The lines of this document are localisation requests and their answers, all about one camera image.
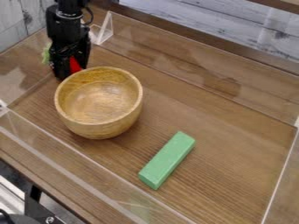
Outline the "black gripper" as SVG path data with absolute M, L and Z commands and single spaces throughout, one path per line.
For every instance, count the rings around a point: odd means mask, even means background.
M 81 22 L 83 11 L 91 13 L 87 5 L 51 5 L 45 10 L 52 71 L 60 81 L 71 75 L 71 56 L 81 68 L 88 66 L 91 21 Z

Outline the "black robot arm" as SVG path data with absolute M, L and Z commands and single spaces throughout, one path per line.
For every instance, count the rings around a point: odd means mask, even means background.
M 89 61 L 89 23 L 93 13 L 89 0 L 53 0 L 45 10 L 47 35 L 51 39 L 49 65 L 63 81 L 87 68 Z

